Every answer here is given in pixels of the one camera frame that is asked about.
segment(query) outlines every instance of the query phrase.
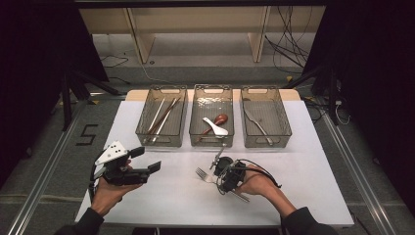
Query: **white cable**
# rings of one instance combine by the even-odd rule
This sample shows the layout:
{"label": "white cable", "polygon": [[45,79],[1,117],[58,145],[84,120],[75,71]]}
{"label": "white cable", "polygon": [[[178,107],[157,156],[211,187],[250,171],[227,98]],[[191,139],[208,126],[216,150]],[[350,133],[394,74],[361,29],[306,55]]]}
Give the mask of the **white cable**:
{"label": "white cable", "polygon": [[348,123],[350,122],[350,116],[348,116],[348,118],[347,118],[347,122],[342,122],[342,120],[340,119],[339,114],[338,114],[338,108],[339,108],[339,106],[340,106],[340,105],[336,106],[336,116],[337,116],[337,118],[338,118],[338,120],[339,120],[339,122],[340,122],[341,124],[348,124]]}

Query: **gray carpet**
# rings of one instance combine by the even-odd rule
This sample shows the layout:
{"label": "gray carpet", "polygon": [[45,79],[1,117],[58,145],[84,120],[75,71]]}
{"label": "gray carpet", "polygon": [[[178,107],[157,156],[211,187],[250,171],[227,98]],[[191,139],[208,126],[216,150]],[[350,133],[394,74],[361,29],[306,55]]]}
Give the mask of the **gray carpet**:
{"label": "gray carpet", "polygon": [[[189,87],[195,83],[219,81],[220,83],[232,83],[235,86],[257,84],[258,79],[261,79],[263,84],[282,86],[287,83],[287,74],[278,72],[275,68],[151,68],[147,72],[152,78],[169,77],[170,82],[180,80],[180,82],[188,83]],[[119,77],[131,83],[126,84],[118,79],[111,79],[109,85],[121,91],[143,89],[151,84],[160,83],[149,80],[140,68],[113,68],[107,69],[107,73],[109,76]],[[100,91],[94,86],[88,85],[88,87],[92,92]],[[301,96],[309,96],[309,86],[299,89],[299,93]],[[120,99],[94,99],[99,102],[96,105],[87,105],[80,114],[79,122],[24,234],[52,234],[64,224],[73,224],[74,215],[80,207],[88,185],[90,167],[94,158],[104,147],[120,103]],[[313,108],[309,108],[309,113],[310,118],[318,117]],[[91,138],[82,137],[82,132],[86,125],[91,124],[96,126],[87,127],[85,133],[95,135],[95,138],[91,145],[83,146],[82,144],[88,143]],[[47,125],[32,147],[32,157],[21,160],[0,191],[0,234],[8,231],[25,197],[30,193],[58,142],[62,127],[63,108],[58,104],[56,112],[50,116]],[[349,209],[372,234],[380,234],[325,121],[320,119],[315,122],[315,128]],[[393,190],[382,168],[372,162],[372,153],[364,138],[361,137],[358,127],[351,122],[348,125],[340,125],[340,129],[398,234],[413,234],[415,232],[414,217]],[[103,226],[100,234],[131,234],[132,229],[131,227]],[[340,234],[366,234],[366,232],[363,226],[356,222],[351,228],[341,230]]]}

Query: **hand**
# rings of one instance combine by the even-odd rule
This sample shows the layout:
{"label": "hand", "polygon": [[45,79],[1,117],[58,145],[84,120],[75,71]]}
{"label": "hand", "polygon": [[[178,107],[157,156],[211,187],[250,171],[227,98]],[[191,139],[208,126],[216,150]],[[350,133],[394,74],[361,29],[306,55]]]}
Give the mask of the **hand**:
{"label": "hand", "polygon": [[110,212],[110,209],[113,208],[126,193],[137,189],[142,185],[143,184],[115,186],[109,184],[103,177],[100,177],[98,189],[92,200],[91,209],[100,216],[104,216]]}
{"label": "hand", "polygon": [[[248,167],[262,170],[253,164]],[[284,193],[267,176],[252,170],[245,171],[244,183],[236,188],[235,192],[265,197],[283,218],[296,210]]]}

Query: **knife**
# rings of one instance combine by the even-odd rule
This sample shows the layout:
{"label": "knife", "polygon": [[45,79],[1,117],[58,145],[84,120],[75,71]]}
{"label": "knife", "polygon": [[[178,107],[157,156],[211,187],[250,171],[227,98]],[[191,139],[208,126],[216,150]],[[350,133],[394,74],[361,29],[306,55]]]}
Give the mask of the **knife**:
{"label": "knife", "polygon": [[[244,109],[245,114],[247,115],[248,119],[250,121],[252,121],[253,123],[256,124],[256,126],[260,129],[260,131],[262,132],[263,135],[268,135],[265,130],[262,128],[262,126],[259,124],[259,122],[255,119],[255,117],[253,116],[253,114],[251,114],[251,112],[249,112],[248,110]],[[274,142],[272,142],[272,140],[268,137],[266,137],[266,141],[268,141],[269,146],[274,145]]]}

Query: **table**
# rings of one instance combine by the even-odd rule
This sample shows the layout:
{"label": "table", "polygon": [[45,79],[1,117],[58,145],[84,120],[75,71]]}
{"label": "table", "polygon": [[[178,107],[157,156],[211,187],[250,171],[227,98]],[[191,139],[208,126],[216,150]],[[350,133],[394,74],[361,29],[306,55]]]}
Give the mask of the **table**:
{"label": "table", "polygon": [[[283,90],[283,103],[293,135],[286,148],[246,149],[239,100],[234,96],[235,135],[232,148],[221,156],[249,159],[264,166],[282,184],[282,190],[297,208],[309,207],[317,221],[334,227],[350,227],[353,221],[345,200],[327,162],[303,101],[295,90]],[[135,134],[144,107],[145,91],[132,91],[121,102],[106,146],[119,140],[126,149],[140,146]],[[219,148],[197,148],[190,144],[188,133],[191,102],[181,148],[152,149],[132,161],[133,167],[161,161],[161,170],[148,183],[124,196],[105,222],[153,227],[275,227],[280,225],[278,212],[260,196],[249,196],[245,203],[231,194],[220,195],[214,184],[204,183],[195,170],[208,171]],[[75,221],[90,207],[88,193]]]}

